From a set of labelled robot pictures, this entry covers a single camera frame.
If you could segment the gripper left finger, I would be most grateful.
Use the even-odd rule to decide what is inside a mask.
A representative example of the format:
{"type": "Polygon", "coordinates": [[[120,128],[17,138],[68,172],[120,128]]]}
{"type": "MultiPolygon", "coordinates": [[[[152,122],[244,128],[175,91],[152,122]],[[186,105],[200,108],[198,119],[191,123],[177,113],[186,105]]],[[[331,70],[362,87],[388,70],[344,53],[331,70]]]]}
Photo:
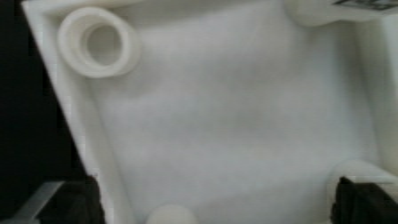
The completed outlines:
{"type": "Polygon", "coordinates": [[[99,199],[92,177],[47,181],[10,218],[10,224],[106,224],[99,199]]]}

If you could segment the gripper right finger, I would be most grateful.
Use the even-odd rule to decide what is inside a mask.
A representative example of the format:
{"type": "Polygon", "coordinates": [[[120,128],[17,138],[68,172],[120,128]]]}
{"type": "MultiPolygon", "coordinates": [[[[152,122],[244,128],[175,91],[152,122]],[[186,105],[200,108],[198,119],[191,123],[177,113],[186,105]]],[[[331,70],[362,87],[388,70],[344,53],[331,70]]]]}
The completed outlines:
{"type": "Polygon", "coordinates": [[[398,224],[398,202],[374,183],[339,178],[330,209],[331,224],[398,224]]]}

